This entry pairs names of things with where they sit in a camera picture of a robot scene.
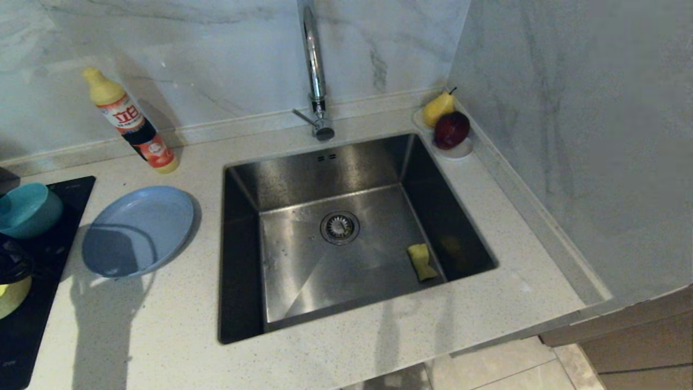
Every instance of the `drain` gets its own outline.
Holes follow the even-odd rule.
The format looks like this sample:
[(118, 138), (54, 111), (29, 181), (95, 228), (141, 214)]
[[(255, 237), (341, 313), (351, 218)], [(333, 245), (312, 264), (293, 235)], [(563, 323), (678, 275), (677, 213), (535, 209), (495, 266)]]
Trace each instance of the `drain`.
[(360, 225), (356, 215), (348, 211), (335, 211), (327, 214), (320, 223), (320, 234), (330, 244), (345, 245), (352, 242)]

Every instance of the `apple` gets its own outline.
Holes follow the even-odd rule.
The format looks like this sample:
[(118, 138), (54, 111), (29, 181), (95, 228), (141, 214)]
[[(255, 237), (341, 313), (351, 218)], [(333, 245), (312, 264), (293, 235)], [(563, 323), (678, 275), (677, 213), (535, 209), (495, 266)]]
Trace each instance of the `apple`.
[(440, 149), (452, 149), (469, 135), (469, 118), (459, 111), (445, 114), (435, 124), (433, 144)]

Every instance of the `sink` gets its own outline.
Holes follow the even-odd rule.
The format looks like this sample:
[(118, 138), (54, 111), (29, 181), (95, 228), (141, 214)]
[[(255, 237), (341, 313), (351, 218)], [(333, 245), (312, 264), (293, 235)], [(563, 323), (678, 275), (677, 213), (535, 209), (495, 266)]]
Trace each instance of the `sink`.
[(415, 134), (226, 168), (223, 213), (223, 344), (495, 268)]

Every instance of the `chrome faucet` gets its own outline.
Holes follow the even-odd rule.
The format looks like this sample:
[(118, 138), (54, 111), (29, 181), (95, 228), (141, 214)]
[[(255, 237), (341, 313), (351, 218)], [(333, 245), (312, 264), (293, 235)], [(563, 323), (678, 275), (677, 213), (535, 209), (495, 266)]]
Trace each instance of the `chrome faucet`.
[(308, 77), (310, 79), (310, 94), (308, 98), (313, 107), (315, 120), (294, 109), (294, 114), (313, 126), (313, 137), (319, 141), (326, 141), (335, 136), (332, 129), (332, 121), (327, 116), (325, 98), (325, 75), (322, 73), (322, 57), (320, 55), (320, 39), (315, 25), (315, 13), (313, 12), (313, 0), (298, 0), (301, 30), (303, 31), (304, 49), (306, 50), (306, 64), (308, 65)]

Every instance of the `marble wall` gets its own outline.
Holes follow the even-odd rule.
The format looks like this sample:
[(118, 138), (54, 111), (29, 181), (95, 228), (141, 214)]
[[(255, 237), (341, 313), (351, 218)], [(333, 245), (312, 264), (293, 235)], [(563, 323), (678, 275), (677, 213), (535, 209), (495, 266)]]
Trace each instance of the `marble wall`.
[(691, 283), (693, 2), (473, 0), (448, 84), (617, 298)]
[[(445, 83), (468, 0), (315, 0), (340, 102)], [(295, 0), (4, 0), (0, 161), (116, 137), (80, 77), (96, 65), (160, 128), (308, 105)]]

